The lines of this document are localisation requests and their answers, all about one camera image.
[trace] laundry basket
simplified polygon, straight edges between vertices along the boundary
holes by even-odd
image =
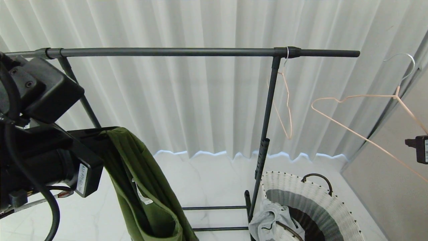
[[[306,181],[309,176],[323,178],[329,189]],[[303,229],[306,241],[363,241],[364,237],[352,213],[341,202],[330,182],[316,173],[298,177],[284,172],[266,172],[262,176],[265,198],[288,206],[290,215]],[[276,224],[275,240],[299,240],[287,228]]]

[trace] beige wall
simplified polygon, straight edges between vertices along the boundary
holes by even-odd
[[[428,127],[428,71],[403,101]],[[417,163],[415,149],[404,144],[420,135],[423,130],[397,106],[371,140],[428,179],[428,165]],[[370,143],[342,174],[391,241],[428,240],[428,183],[423,179]]]

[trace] white marble floor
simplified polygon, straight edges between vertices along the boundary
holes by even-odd
[[[158,153],[155,156],[180,203],[189,206],[245,205],[244,191],[253,193],[256,155],[251,159],[236,156],[231,161],[225,154],[200,154],[192,159],[187,154]],[[368,241],[384,241],[376,223],[345,183],[339,171],[344,157],[317,156],[313,162],[300,156],[291,162],[287,156],[269,157],[265,171],[305,175],[325,175],[334,192],[347,204]],[[326,185],[314,177],[312,181]],[[129,241],[122,213],[108,174],[104,171],[97,192],[83,199],[78,195],[58,200],[61,223],[56,241]],[[194,228],[246,226],[246,211],[185,211]],[[51,226],[51,212],[46,203],[10,215],[0,221],[1,241],[42,241]],[[198,232],[201,241],[249,240],[248,231]]]

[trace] curtain fold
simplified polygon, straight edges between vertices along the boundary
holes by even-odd
[[[270,154],[352,156],[359,138],[310,108],[320,97],[394,93],[426,42],[425,1],[14,1],[0,0],[1,51],[44,47],[219,47],[360,50],[359,58],[300,57],[285,66],[293,139],[276,112]],[[71,57],[102,126],[123,126],[153,152],[249,157],[258,150],[270,76],[269,57]],[[289,129],[279,76],[275,103]],[[319,102],[317,108],[368,136],[387,99]],[[91,128],[80,103],[58,124]]]

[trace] green garment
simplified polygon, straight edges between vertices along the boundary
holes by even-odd
[[[197,241],[177,197],[144,143],[122,127],[106,132],[116,150],[103,153],[104,166],[131,238]]]

